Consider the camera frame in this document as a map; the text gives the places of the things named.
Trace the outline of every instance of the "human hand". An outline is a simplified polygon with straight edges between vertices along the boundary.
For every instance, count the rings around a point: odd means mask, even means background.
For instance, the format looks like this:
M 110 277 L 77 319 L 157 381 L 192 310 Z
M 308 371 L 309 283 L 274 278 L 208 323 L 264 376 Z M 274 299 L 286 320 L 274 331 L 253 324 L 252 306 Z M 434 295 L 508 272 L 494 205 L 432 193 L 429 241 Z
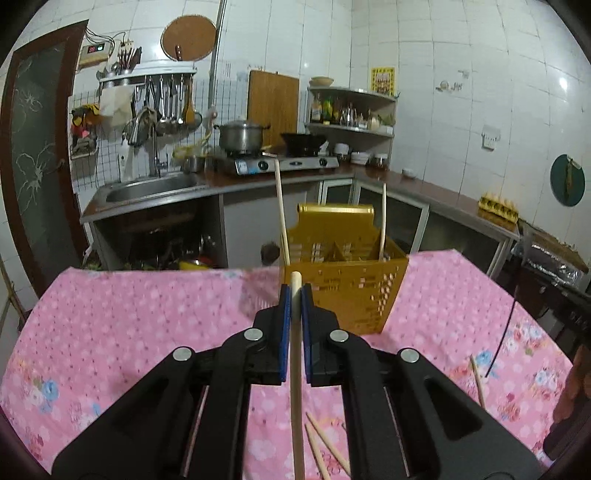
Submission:
M 581 389 L 591 398 L 591 351 L 581 345 L 574 356 L 573 367 L 566 377 L 564 390 L 554 408 L 554 422 L 558 423 L 569 418 L 574 409 L 574 399 Z

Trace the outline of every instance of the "floral tablecloth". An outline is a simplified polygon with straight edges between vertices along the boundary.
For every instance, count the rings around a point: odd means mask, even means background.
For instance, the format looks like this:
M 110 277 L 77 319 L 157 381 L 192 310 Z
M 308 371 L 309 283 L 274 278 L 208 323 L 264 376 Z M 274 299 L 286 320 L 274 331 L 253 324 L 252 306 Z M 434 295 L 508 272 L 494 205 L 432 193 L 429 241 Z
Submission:
M 33 310 L 0 385 L 0 405 L 27 448 L 48 470 L 73 438 L 175 347 L 205 350 L 252 324 L 277 302 L 278 270 L 60 275 Z M 380 335 L 397 352 L 412 346 L 477 399 L 468 367 L 483 375 L 511 309 L 511 297 L 455 251 L 410 257 Z M 489 413 L 541 460 L 571 364 L 517 305 L 491 375 Z M 293 478 L 288 383 L 254 386 L 246 441 L 247 478 Z M 347 451 L 338 387 L 304 386 L 303 404 Z M 320 442 L 334 478 L 347 478 Z M 318 478 L 305 445 L 306 476 Z

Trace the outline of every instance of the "brown door frame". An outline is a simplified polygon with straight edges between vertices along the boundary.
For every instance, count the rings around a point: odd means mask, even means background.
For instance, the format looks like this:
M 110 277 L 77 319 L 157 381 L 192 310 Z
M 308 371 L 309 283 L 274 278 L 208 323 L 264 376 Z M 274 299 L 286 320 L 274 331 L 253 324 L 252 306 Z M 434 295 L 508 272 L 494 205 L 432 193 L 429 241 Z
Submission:
M 48 281 L 41 272 L 41 268 L 35 261 L 33 251 L 29 245 L 24 226 L 22 224 L 21 214 L 18 208 L 17 193 L 14 186 L 14 174 L 12 170 L 12 142 L 11 142 L 11 122 L 12 122 L 12 101 L 14 95 L 14 83 L 21 62 L 30 55 L 52 47 L 59 43 L 66 43 L 64 56 L 61 62 L 60 78 L 57 84 L 56 93 L 56 160 L 63 158 L 65 165 L 57 170 L 61 191 L 61 201 L 66 214 L 66 219 L 70 225 L 70 233 L 76 253 L 80 262 L 84 257 L 84 252 L 88 248 L 88 240 L 83 226 L 80 224 L 80 209 L 77 197 L 72 189 L 72 177 L 70 176 L 70 162 L 68 155 L 68 135 L 67 125 L 67 102 L 72 94 L 72 85 L 76 64 L 82 44 L 82 38 L 86 31 L 88 20 L 68 25 L 50 32 L 42 37 L 36 38 L 28 44 L 22 46 L 12 54 L 12 60 L 8 68 L 4 95 L 2 96 L 2 108 L 0 109 L 0 176 L 2 178 L 2 195 L 4 197 L 4 206 L 8 218 L 8 225 L 12 232 L 12 238 L 17 248 L 18 256 L 21 259 L 22 266 L 27 273 L 31 285 L 38 297 L 49 287 Z

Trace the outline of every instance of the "brown countertop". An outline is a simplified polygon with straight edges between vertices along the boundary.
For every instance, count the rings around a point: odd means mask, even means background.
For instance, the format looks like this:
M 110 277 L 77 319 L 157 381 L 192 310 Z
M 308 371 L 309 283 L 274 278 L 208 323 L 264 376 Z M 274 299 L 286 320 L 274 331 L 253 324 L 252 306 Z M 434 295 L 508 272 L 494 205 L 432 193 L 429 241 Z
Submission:
M 220 193 L 239 192 L 241 190 L 273 186 L 275 184 L 275 177 L 272 173 L 238 177 L 222 172 L 207 172 L 197 174 L 197 178 L 206 187 L 201 187 L 183 194 L 172 194 L 170 201 L 168 201 L 169 198 L 167 197 L 166 203 Z M 408 179 L 393 171 L 383 171 L 371 167 L 345 164 L 333 170 L 307 170 L 281 174 L 281 182 L 284 184 L 337 179 L 355 179 L 376 186 L 386 182 L 388 191 L 406 195 L 418 202 L 428 203 L 433 211 L 457 220 L 460 223 L 469 223 L 470 225 L 468 226 L 479 226 L 485 231 L 497 233 L 500 236 L 512 239 L 519 238 L 516 225 L 496 215 L 481 211 L 478 208 L 477 200 L 426 181 Z M 113 204 L 112 206 L 101 206 L 99 200 L 101 189 L 97 191 L 84 211 L 84 214 L 82 214 L 80 220 L 82 223 L 153 206 L 147 205 L 148 201 L 122 202 Z

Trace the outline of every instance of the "yellow poster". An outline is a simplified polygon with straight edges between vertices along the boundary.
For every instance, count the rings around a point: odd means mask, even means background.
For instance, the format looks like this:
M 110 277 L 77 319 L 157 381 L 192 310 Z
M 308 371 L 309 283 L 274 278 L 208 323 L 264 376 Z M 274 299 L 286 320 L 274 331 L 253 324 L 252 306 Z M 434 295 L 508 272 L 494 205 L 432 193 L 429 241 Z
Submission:
M 394 96 L 394 67 L 371 69 L 371 90 L 376 93 Z

